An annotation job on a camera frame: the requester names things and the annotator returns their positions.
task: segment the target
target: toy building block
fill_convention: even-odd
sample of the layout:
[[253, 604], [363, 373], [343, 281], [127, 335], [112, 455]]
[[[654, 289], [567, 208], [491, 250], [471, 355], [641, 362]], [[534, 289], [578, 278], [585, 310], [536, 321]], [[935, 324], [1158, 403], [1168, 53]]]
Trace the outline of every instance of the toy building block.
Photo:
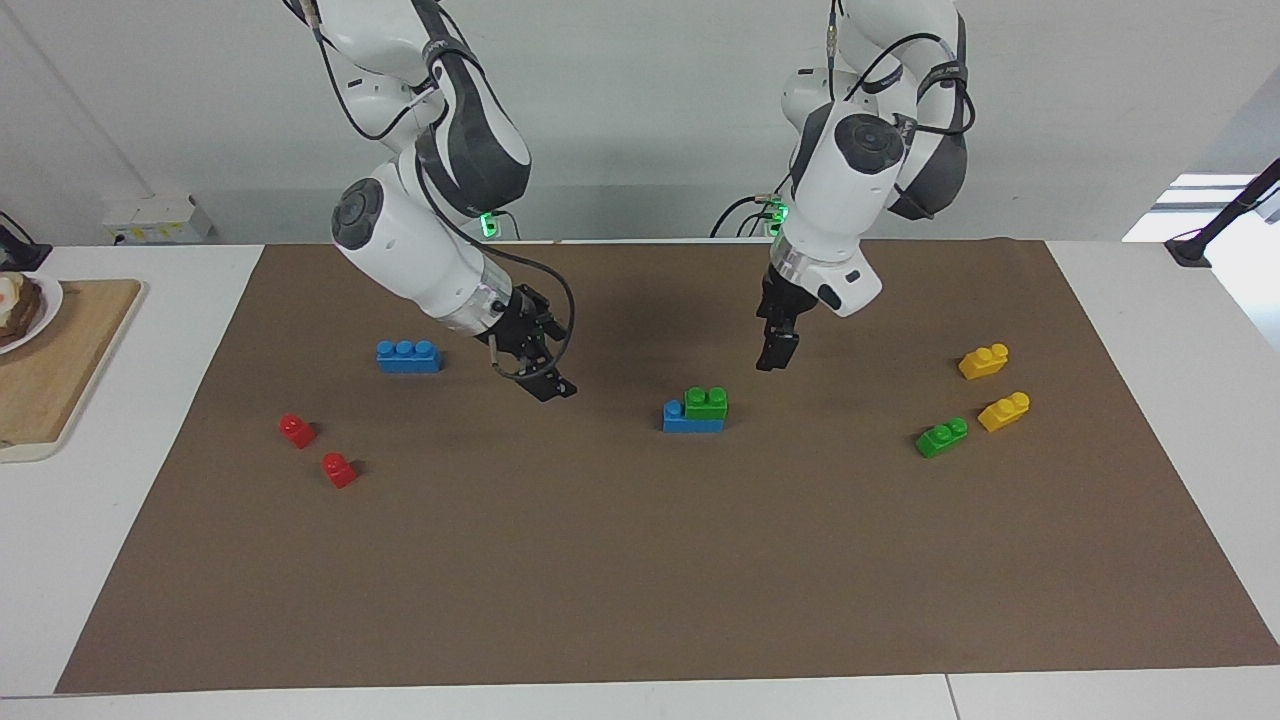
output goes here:
[[915, 441], [915, 448], [925, 457], [937, 457], [969, 437], [969, 424], [954, 418], [945, 425], [936, 425]]
[[695, 434], [724, 432], [724, 420], [694, 420], [685, 416], [685, 407], [678, 400], [669, 400], [662, 407], [662, 432]]
[[723, 420], [726, 416], [728, 416], [728, 393], [724, 388], [691, 387], [685, 391], [686, 420]]
[[352, 483], [357, 477], [356, 469], [347, 462], [347, 459], [338, 452], [330, 452], [324, 456], [324, 474], [329, 475], [329, 480], [333, 482], [334, 487], [342, 489]]
[[419, 375], [440, 372], [440, 351], [429, 341], [417, 345], [402, 340], [378, 343], [378, 366], [394, 375]]
[[280, 433], [289, 438], [293, 447], [297, 447], [298, 450], [311, 445], [311, 441], [316, 438], [315, 428], [302, 421], [302, 418], [298, 418], [292, 413], [280, 418]]
[[960, 361], [960, 373], [964, 374], [964, 379], [975, 380], [987, 375], [995, 375], [1004, 370], [1007, 364], [1009, 347], [997, 342], [991, 347], [979, 347], [965, 355], [964, 360]]
[[988, 405], [978, 415], [978, 421], [982, 423], [982, 427], [987, 428], [988, 433], [993, 433], [1020, 420], [1030, 407], [1032, 398], [1025, 392], [1015, 392]]

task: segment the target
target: cutting board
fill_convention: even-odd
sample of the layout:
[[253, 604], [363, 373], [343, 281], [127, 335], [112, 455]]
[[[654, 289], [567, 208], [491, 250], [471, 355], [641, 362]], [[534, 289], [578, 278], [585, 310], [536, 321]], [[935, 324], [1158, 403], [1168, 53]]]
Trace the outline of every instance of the cutting board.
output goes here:
[[0, 462], [58, 451], [142, 297], [133, 279], [61, 284], [63, 306], [49, 327], [0, 355]]

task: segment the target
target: brown table surface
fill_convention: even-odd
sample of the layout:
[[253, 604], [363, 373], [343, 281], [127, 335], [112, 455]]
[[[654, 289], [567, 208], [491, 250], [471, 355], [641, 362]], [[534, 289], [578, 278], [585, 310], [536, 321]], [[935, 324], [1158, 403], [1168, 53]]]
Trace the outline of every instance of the brown table surface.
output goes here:
[[[865, 246], [884, 293], [771, 374], [764, 247], [529, 247], [581, 310], [547, 405], [333, 249], [266, 249], [58, 691], [1280, 662], [1043, 243]], [[401, 337], [445, 372], [381, 374]], [[691, 384], [723, 434], [659, 432]], [[1014, 391], [1025, 419], [973, 421]]]

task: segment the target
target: red lego block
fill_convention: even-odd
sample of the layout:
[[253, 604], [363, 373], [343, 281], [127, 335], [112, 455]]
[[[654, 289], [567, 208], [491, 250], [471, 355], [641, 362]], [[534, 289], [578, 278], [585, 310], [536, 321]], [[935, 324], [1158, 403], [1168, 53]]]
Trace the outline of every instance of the red lego block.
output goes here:
[[347, 459], [338, 452], [324, 456], [324, 474], [329, 475], [334, 487], [342, 489], [352, 483], [358, 475], [356, 469], [347, 462]]
[[316, 438], [315, 428], [302, 421], [302, 418], [289, 414], [280, 418], [280, 432], [284, 437], [289, 438], [293, 447], [302, 450], [303, 447], [311, 445], [311, 441]]

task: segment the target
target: white robotic arm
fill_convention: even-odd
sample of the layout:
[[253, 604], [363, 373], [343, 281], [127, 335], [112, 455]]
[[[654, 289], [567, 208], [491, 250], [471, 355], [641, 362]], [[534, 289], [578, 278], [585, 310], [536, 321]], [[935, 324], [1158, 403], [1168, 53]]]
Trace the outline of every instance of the white robotic arm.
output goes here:
[[[796, 318], [819, 301], [840, 316], [882, 290], [859, 243], [881, 211], [932, 218], [964, 182], [964, 20], [951, 0], [844, 0], [841, 56], [855, 73], [801, 69], [782, 95], [800, 133], [756, 314], [760, 370], [786, 368]], [[829, 53], [836, 46], [828, 47]]]
[[[545, 297], [511, 278], [503, 258], [563, 278], [544, 265], [483, 246], [458, 225], [517, 200], [531, 159], [480, 63], [436, 0], [285, 0], [316, 36], [334, 92], [367, 140], [397, 155], [357, 181], [333, 213], [334, 242], [387, 290], [448, 328], [489, 345], [490, 361], [541, 401], [577, 388], [558, 372], [572, 333]], [[367, 73], [347, 91], [333, 81], [326, 47]], [[379, 132], [365, 129], [381, 128]], [[547, 338], [561, 341], [552, 355]], [[498, 352], [520, 361], [515, 373]]]

